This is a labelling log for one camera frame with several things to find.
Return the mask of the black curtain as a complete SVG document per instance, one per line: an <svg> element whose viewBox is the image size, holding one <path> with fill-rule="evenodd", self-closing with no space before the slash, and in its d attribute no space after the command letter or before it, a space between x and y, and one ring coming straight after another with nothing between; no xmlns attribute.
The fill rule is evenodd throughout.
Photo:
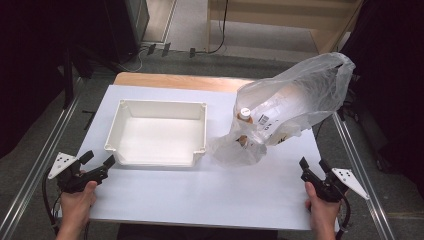
<svg viewBox="0 0 424 240"><path fill-rule="evenodd" d="M424 0L365 0L342 53L381 168L424 193Z"/></svg>
<svg viewBox="0 0 424 240"><path fill-rule="evenodd" d="M58 94L63 53L92 74L78 46L96 0L0 0L0 158L9 154Z"/></svg>

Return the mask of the white table board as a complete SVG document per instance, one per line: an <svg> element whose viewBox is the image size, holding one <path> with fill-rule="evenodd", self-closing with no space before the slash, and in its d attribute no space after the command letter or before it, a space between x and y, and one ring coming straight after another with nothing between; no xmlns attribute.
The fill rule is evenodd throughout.
<svg viewBox="0 0 424 240"><path fill-rule="evenodd" d="M229 130L235 94L111 85L108 87L80 150L95 156L90 166L108 158L104 149L118 103L122 99L204 102L207 134ZM257 164L223 168L204 156L194 168L129 170L114 165L97 188L91 209L95 221L193 224L263 229L309 227L307 197L299 162L306 159L320 174L312 131L268 149Z"/></svg>

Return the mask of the dark cabinet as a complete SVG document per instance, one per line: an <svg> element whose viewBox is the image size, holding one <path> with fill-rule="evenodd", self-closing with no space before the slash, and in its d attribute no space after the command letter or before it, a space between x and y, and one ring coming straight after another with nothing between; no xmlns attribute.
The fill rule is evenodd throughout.
<svg viewBox="0 0 424 240"><path fill-rule="evenodd" d="M106 59L125 63L140 48L150 20L146 0L100 0L98 47Z"/></svg>

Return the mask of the white plastic bin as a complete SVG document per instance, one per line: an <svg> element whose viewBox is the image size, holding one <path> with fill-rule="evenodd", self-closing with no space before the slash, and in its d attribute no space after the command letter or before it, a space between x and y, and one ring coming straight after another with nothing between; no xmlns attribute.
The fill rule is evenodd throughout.
<svg viewBox="0 0 424 240"><path fill-rule="evenodd" d="M207 105L119 102L104 149L128 167L192 167L206 153Z"/></svg>

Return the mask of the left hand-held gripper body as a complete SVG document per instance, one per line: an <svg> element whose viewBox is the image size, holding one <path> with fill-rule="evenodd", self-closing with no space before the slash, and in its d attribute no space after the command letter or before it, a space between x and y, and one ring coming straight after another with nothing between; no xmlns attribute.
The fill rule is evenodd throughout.
<svg viewBox="0 0 424 240"><path fill-rule="evenodd" d="M98 185L108 177L108 170L103 163L88 172L82 172L79 158L59 152L49 170L47 177L56 179L59 189L66 193L82 192L86 184L95 181Z"/></svg>

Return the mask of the light wooden shelf unit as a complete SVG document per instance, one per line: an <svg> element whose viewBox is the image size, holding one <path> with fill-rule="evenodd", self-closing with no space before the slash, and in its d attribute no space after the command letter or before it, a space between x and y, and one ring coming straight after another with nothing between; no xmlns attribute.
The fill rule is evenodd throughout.
<svg viewBox="0 0 424 240"><path fill-rule="evenodd" d="M319 54L333 52L351 31L365 0L207 0L206 50L211 21L309 29Z"/></svg>

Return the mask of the clear plastic bag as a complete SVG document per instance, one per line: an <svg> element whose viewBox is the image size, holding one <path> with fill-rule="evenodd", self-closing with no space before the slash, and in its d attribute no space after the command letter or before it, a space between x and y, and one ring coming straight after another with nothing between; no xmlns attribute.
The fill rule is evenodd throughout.
<svg viewBox="0 0 424 240"><path fill-rule="evenodd" d="M213 138L208 151L225 167L258 163L269 146L276 146L320 123L343 105L355 64L342 53L304 60L272 78L237 90L229 133ZM253 123L237 118L249 108ZM248 137L242 147L237 139Z"/></svg>

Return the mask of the aluminium rail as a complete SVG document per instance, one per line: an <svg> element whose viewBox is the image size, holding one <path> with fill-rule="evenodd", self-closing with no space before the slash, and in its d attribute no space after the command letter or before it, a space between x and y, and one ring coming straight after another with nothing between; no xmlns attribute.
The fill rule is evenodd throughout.
<svg viewBox="0 0 424 240"><path fill-rule="evenodd" d="M360 155L352 140L347 124L341 117L334 113L332 115L335 126L339 132L340 138L347 152L348 158L352 165L353 172L358 178L359 183L364 187L369 199L366 201L371 218L381 240L396 240L392 228L388 222L386 212L384 211L377 194L372 186L371 180L362 163Z"/></svg>
<svg viewBox="0 0 424 240"><path fill-rule="evenodd" d="M56 146L63 135L63 132L71 119L73 112L79 102L79 98L75 97L67 109L63 110L56 121L53 130L47 138L45 144L29 174L27 175L18 194L12 201L12 204L0 225L0 240L10 240L12 235L23 216L35 189L40 182L44 171L49 165L49 159L53 155Z"/></svg>

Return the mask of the orange drink bottle white cap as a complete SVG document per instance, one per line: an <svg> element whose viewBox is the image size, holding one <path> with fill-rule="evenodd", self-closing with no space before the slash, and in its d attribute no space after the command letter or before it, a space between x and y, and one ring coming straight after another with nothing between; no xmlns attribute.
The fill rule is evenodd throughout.
<svg viewBox="0 0 424 240"><path fill-rule="evenodd" d="M252 124L253 123L253 118L251 117L251 111L249 108L242 108L238 114L237 114L237 118L241 121L247 122Z"/></svg>

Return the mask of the person's right hand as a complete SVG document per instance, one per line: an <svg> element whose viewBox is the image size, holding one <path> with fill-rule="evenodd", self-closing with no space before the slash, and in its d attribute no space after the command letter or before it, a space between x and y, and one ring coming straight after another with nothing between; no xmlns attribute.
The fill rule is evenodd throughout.
<svg viewBox="0 0 424 240"><path fill-rule="evenodd" d="M305 191L308 196L308 199L305 201L305 207L311 210L311 228L317 234L329 233L333 235L340 203L327 202L319 198L315 187L310 182L305 183Z"/></svg>

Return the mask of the black stand pole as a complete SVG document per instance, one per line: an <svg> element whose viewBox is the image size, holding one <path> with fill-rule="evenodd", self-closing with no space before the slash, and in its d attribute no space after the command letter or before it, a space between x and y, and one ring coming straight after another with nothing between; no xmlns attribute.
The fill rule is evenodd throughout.
<svg viewBox="0 0 424 240"><path fill-rule="evenodd" d="M63 108L67 109L73 98L73 74L72 74L72 62L71 62L71 55L68 48L65 49L63 53L63 70L64 70L64 91L65 91L65 99L64 99L64 105Z"/></svg>

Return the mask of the person's left hand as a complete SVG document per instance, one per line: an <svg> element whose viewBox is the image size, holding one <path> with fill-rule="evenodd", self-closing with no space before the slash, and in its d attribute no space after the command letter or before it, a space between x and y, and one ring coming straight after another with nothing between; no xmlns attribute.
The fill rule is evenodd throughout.
<svg viewBox="0 0 424 240"><path fill-rule="evenodd" d="M61 195L61 230L81 232L89 220L91 206L96 201L97 183L90 181L82 192L63 193Z"/></svg>

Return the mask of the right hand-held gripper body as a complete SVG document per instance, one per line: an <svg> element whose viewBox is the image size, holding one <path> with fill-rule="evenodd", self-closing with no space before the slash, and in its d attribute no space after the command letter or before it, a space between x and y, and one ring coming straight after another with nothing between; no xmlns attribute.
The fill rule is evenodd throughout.
<svg viewBox="0 0 424 240"><path fill-rule="evenodd" d="M350 169L331 168L326 178L321 180L309 168L304 168L301 179L312 183L317 196L327 202L340 201L348 190L352 190L365 200L369 199L368 193Z"/></svg>

